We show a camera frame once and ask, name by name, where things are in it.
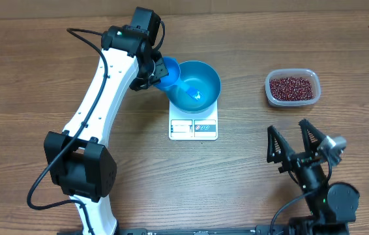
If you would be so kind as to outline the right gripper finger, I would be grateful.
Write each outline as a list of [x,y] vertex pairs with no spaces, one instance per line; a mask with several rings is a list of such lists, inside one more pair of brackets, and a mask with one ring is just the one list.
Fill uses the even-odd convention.
[[307,119],[299,122],[302,132],[304,150],[307,153],[315,153],[319,145],[326,139],[326,135],[315,128]]
[[267,128],[267,162],[281,163],[295,154],[286,139],[271,125]]

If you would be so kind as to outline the blue plastic measuring scoop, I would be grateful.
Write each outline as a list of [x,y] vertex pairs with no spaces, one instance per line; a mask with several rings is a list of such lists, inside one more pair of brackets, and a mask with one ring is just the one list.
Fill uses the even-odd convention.
[[166,70],[168,71],[168,75],[163,76],[156,87],[162,91],[169,91],[173,88],[178,88],[179,90],[184,91],[193,100],[201,101],[203,98],[202,93],[180,79],[181,69],[177,60],[171,57],[164,57],[163,60]]

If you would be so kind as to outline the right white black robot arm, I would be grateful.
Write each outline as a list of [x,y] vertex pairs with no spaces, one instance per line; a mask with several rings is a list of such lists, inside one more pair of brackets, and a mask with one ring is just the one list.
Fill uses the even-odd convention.
[[[307,119],[299,122],[304,151],[297,153],[274,126],[267,128],[267,162],[280,163],[280,173],[287,172],[302,194],[284,204],[268,226],[269,234],[349,234],[348,224],[356,221],[360,194],[351,184],[330,184],[333,168],[342,160],[347,147],[343,136],[328,136]],[[304,199],[310,215],[293,217],[278,226],[278,216]]]

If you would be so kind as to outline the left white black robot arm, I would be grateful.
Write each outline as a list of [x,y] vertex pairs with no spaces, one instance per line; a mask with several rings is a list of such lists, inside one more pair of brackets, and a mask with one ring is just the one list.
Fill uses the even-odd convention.
[[159,15],[138,7],[130,24],[101,33],[98,68],[77,112],[62,132],[49,132],[44,140],[44,173],[76,205],[80,234],[117,233],[109,198],[117,173],[110,132],[128,89],[148,89],[168,75],[156,41],[163,28]]

